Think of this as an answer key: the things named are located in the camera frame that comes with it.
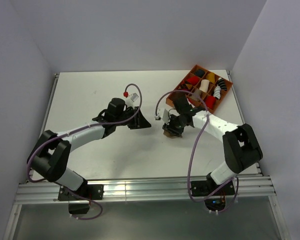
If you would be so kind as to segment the tan brown sock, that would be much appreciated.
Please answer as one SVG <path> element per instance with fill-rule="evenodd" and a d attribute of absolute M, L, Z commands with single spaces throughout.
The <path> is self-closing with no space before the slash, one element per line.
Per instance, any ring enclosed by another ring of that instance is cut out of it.
<path fill-rule="evenodd" d="M 171 139 L 176 139 L 176 138 L 181 138 L 182 137 L 182 135 L 180 135 L 180 134 L 171 134 L 171 133 L 169 133 L 167 131 L 164 131 L 163 134 L 166 137 L 171 138 Z"/>

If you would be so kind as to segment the red white striped sock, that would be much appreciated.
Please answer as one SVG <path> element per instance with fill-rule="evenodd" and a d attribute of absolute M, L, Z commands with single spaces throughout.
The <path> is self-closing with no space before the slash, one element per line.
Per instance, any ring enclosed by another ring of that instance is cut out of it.
<path fill-rule="evenodd" d="M 191 105 L 193 105 L 193 106 L 195 105 L 194 101 L 191 98 L 188 98 L 187 100 Z"/>

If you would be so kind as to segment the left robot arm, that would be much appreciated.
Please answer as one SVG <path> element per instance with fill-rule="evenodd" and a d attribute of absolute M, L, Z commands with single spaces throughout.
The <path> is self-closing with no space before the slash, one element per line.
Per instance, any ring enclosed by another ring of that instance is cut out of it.
<path fill-rule="evenodd" d="M 88 193 L 88 182 L 67 167 L 70 153 L 90 142 L 108 137 L 118 126 L 137 130 L 152 125 L 139 107 L 121 98 L 113 98 L 107 108 L 85 126 L 64 133 L 44 131 L 27 159 L 27 169 L 33 169 L 45 180 L 69 189 L 72 197 L 81 200 Z"/>

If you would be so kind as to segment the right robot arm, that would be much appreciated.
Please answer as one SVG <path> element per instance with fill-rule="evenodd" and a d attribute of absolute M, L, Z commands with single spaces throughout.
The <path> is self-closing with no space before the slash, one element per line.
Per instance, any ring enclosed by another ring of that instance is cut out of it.
<path fill-rule="evenodd" d="M 155 119 L 162 120 L 163 130 L 171 137 L 180 138 L 185 127 L 206 132 L 223 144 L 224 161 L 208 174 L 206 189 L 212 195 L 219 194 L 224 182 L 259 162 L 263 152 L 253 131 L 244 123 L 238 125 L 225 121 L 203 106 L 192 106 L 185 96 L 174 102 L 178 115 L 170 114 L 165 108 L 156 111 Z"/>

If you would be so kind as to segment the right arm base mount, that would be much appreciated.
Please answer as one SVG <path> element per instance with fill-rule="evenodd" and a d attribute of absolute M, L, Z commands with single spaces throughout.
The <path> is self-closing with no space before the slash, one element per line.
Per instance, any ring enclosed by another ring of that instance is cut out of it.
<path fill-rule="evenodd" d="M 239 179 L 232 177 L 225 183 L 217 185 L 210 175 L 206 180 L 189 182 L 190 198 L 195 202 L 203 202 L 209 213 L 224 212 L 236 201 L 239 191 Z"/>

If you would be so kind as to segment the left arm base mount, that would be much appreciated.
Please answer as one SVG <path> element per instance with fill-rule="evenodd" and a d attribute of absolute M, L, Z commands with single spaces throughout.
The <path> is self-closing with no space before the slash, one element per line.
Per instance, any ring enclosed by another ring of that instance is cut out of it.
<path fill-rule="evenodd" d="M 103 199 L 103 194 L 103 184 L 85 183 L 76 191 L 60 186 L 57 200 L 68 202 L 68 212 L 71 217 L 78 220 L 92 220 L 103 213 L 103 207 L 97 202 Z M 95 216 L 85 216 L 93 207 L 99 207 L 99 213 Z"/>

